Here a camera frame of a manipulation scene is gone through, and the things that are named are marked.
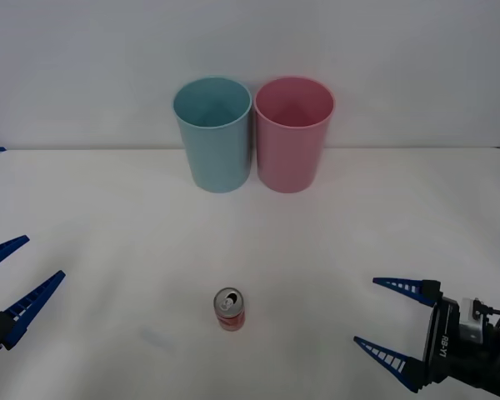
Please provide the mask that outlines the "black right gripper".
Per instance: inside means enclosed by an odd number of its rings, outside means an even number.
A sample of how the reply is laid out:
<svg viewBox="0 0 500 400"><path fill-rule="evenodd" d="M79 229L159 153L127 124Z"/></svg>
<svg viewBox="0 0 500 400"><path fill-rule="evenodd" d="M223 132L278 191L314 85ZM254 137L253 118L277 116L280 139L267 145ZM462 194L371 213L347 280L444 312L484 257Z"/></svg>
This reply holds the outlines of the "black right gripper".
<svg viewBox="0 0 500 400"><path fill-rule="evenodd" d="M454 378L474 388L486 381L486 322L479 299L443 297L436 280L374 277L372 282L432 308L422 360L354 336L353 341L405 388L418 393Z"/></svg>

